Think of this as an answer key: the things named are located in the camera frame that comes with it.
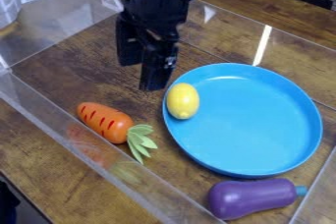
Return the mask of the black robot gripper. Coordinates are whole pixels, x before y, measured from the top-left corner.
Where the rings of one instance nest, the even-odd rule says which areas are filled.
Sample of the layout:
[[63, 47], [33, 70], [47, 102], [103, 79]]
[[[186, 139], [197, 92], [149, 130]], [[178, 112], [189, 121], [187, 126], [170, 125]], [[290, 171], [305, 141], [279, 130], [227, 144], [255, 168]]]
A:
[[[178, 62], [178, 26], [189, 17], [194, 0], [125, 0], [125, 16], [117, 20], [117, 45], [123, 66], [142, 62], [139, 88], [159, 90], [169, 84]], [[145, 47], [141, 34], [154, 32], [171, 42], [149, 43]]]

